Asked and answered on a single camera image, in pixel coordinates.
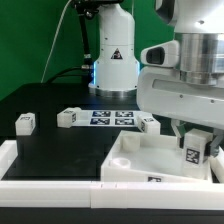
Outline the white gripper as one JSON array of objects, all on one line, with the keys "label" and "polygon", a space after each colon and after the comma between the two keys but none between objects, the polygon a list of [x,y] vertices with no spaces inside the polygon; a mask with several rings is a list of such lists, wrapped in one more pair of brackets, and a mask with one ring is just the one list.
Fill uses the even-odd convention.
[{"label": "white gripper", "polygon": [[173,118],[171,127],[179,148],[184,145],[184,121],[217,128],[208,155],[219,154],[224,142],[224,130],[220,130],[224,129],[224,81],[221,86],[187,84],[174,69],[146,66],[138,77],[137,105],[144,112]]}]

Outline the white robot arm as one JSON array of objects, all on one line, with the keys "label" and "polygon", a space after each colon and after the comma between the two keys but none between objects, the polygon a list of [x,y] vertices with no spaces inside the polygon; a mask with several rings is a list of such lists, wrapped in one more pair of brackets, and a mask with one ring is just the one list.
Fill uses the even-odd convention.
[{"label": "white robot arm", "polygon": [[210,154],[224,141],[224,0],[155,0],[173,39],[134,56],[135,21],[100,0],[100,54],[91,91],[137,94],[140,110],[214,129]]}]

